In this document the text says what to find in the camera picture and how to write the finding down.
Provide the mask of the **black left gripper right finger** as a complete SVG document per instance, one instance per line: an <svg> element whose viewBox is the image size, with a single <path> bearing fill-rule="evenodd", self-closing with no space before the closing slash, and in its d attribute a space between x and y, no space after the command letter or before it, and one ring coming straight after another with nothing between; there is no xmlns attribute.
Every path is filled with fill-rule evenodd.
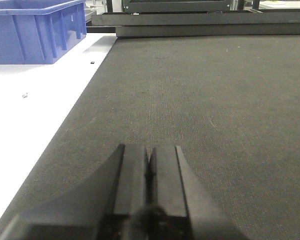
<svg viewBox="0 0 300 240"><path fill-rule="evenodd" d="M150 199L163 209L152 240L246 240L194 174L179 146L153 148Z"/></svg>

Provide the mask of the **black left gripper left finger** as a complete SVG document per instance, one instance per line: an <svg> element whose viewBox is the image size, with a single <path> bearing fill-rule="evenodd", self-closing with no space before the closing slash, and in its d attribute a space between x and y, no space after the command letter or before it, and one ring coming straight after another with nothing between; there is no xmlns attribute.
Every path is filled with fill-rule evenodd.
<svg viewBox="0 0 300 240"><path fill-rule="evenodd" d="M1 240L96 240L147 201L148 157L142 145L119 144L93 173L61 195L18 213Z"/></svg>

